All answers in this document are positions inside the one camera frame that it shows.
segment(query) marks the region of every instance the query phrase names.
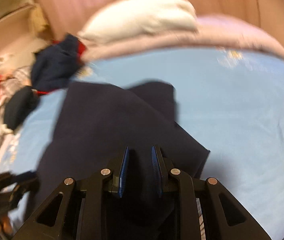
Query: dark folded garment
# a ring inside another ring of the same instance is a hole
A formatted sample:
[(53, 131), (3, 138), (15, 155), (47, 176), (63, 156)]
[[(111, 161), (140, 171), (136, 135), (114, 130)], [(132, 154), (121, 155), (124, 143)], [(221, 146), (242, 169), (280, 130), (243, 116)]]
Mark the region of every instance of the dark folded garment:
[(64, 41), (36, 53), (31, 71), (32, 87), (43, 92), (67, 87), (71, 76), (81, 67), (79, 45), (79, 40), (68, 34)]
[(4, 123), (7, 127), (15, 130), (37, 107), (38, 100), (38, 96), (33, 93), (30, 86), (17, 91), (5, 107)]
[(130, 153), (125, 192), (116, 212), (119, 239), (154, 239), (173, 203), (157, 196), (151, 148), (158, 144), (175, 167), (194, 176), (209, 151), (175, 123), (174, 88), (150, 82), (124, 90), (108, 84), (70, 85), (53, 140), (37, 168), (41, 186), (30, 197), (29, 215), (66, 177), (83, 179), (105, 168), (119, 150)]

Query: silver screw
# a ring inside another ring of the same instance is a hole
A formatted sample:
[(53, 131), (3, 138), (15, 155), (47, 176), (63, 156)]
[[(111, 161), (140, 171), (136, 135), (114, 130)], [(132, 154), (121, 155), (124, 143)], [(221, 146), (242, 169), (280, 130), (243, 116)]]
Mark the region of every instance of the silver screw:
[(179, 169), (171, 169), (171, 173), (173, 175), (179, 175), (181, 173), (181, 171)]
[(67, 179), (64, 180), (64, 184), (65, 185), (71, 185), (73, 183), (73, 181), (74, 180), (72, 178), (67, 178)]
[(103, 169), (103, 170), (101, 170), (101, 174), (102, 174), (103, 176), (109, 175), (110, 173), (111, 173), (111, 171), (110, 171), (109, 169)]
[(208, 179), (208, 182), (212, 185), (215, 185), (216, 183), (218, 183), (217, 179), (216, 178), (209, 178)]

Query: pink blanket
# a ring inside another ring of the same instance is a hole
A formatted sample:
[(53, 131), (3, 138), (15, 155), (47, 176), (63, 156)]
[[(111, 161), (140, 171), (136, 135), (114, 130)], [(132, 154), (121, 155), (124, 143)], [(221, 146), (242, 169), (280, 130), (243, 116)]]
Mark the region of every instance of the pink blanket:
[(90, 62), (151, 49), (194, 46), (250, 49), (284, 59), (284, 47), (275, 38), (242, 20), (226, 15), (210, 15), (198, 17), (198, 24), (196, 32), (176, 30), (157, 35), (144, 34), (104, 45), (81, 39), (88, 48), (81, 59)]

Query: light blue fabric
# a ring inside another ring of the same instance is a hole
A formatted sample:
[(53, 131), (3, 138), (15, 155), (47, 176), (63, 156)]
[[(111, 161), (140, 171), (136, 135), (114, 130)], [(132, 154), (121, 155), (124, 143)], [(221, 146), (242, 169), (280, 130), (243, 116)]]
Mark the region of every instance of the light blue fabric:
[[(231, 57), (213, 48), (184, 48), (90, 66), (93, 74), (83, 79), (87, 82), (123, 88), (149, 79), (171, 83), (178, 123), (211, 150), (202, 179), (219, 179), (273, 240), (283, 239), (284, 61), (261, 53), (243, 51)], [(15, 161), (5, 162), (10, 158), (6, 153), (0, 171), (36, 168), (65, 94), (61, 90), (42, 97), (24, 122)], [(11, 217), (21, 217), (21, 212), (22, 208)]]

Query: white pillow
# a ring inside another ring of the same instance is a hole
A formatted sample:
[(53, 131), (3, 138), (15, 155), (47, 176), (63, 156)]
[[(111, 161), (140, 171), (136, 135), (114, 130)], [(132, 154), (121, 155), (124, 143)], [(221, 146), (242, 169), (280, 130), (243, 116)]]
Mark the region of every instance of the white pillow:
[(78, 36), (99, 44), (167, 30), (195, 30), (187, 0), (120, 0), (94, 14)]

